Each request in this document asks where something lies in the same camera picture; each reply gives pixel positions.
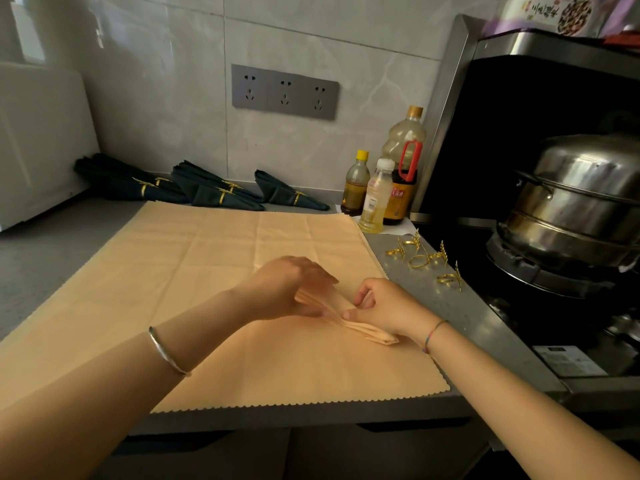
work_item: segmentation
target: purple package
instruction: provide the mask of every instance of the purple package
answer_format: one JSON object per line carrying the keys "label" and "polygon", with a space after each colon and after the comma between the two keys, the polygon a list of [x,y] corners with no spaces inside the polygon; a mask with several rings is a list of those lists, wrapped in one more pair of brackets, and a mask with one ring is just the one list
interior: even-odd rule
{"label": "purple package", "polygon": [[629,25],[636,30],[640,27],[640,0],[620,0],[604,24],[600,37],[618,35]]}
{"label": "purple package", "polygon": [[569,37],[597,37],[619,0],[503,0],[485,37],[539,29]]}

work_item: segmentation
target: gray countertop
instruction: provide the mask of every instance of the gray countertop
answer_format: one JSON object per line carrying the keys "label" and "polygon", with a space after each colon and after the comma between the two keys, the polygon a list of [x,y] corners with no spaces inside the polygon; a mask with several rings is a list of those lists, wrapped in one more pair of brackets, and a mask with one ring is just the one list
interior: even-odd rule
{"label": "gray countertop", "polygon": [[[0,339],[84,265],[141,205],[140,202],[78,198],[0,233]],[[277,210],[298,209],[278,207]],[[367,235],[367,240],[389,279],[401,284],[535,388],[555,399],[564,398],[567,390],[562,382],[475,292],[465,284],[459,292],[455,287],[436,282],[436,276],[444,273],[442,265],[434,269],[411,269],[407,263],[385,254],[397,246],[396,236]],[[460,266],[464,278],[464,263]],[[473,410],[468,402],[451,385],[448,392],[414,399],[152,414],[135,427],[132,434],[429,420],[471,414]]]}

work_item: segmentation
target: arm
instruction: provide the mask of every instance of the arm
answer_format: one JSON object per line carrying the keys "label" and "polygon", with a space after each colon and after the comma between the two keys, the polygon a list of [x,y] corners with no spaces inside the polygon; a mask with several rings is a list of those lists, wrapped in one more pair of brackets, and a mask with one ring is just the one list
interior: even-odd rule
{"label": "arm", "polygon": [[[420,347],[441,321],[399,286],[363,282],[348,320],[411,338]],[[640,463],[444,323],[429,354],[532,479],[638,479]]]}
{"label": "arm", "polygon": [[[158,325],[157,336],[191,371],[251,320],[319,314],[295,294],[303,285],[335,282],[306,258],[280,258]],[[87,477],[181,380],[146,331],[95,357],[0,411],[2,478]]]}

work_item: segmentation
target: cooking oil bottle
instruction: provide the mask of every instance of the cooking oil bottle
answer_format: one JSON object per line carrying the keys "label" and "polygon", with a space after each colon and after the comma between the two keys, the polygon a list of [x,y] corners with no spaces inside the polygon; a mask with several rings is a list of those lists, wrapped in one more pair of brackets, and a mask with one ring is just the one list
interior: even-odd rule
{"label": "cooking oil bottle", "polygon": [[364,232],[377,234],[382,231],[382,220],[394,182],[391,177],[395,163],[393,160],[380,158],[376,165],[376,174],[371,177],[367,185],[367,197],[364,199],[362,216],[360,217],[360,229]]}
{"label": "cooking oil bottle", "polygon": [[368,159],[369,152],[358,150],[356,163],[347,172],[347,183],[344,186],[340,209],[348,216],[359,216],[362,213],[367,184],[371,178],[367,168]]}
{"label": "cooking oil bottle", "polygon": [[382,158],[394,161],[393,190],[385,213],[384,224],[400,224],[418,182],[417,165],[426,133],[420,124],[422,108],[409,106],[406,119],[389,130],[389,139],[382,146]]}

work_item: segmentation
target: pot handle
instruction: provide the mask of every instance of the pot handle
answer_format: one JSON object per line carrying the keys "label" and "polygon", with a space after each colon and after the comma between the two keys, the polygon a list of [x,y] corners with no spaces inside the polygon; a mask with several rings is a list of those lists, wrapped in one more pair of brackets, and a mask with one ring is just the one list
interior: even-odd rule
{"label": "pot handle", "polygon": [[527,173],[525,171],[522,170],[516,170],[514,169],[513,172],[520,177],[520,183],[518,184],[518,186],[522,185],[522,181],[526,181],[532,185],[536,185],[538,187],[542,187],[544,188],[544,190],[547,191],[547,200],[551,200],[554,197],[554,190],[553,188],[549,187],[549,185],[547,185],[546,183],[544,183],[542,180],[540,180],[538,177],[536,177],[535,175],[532,175],[530,173]]}

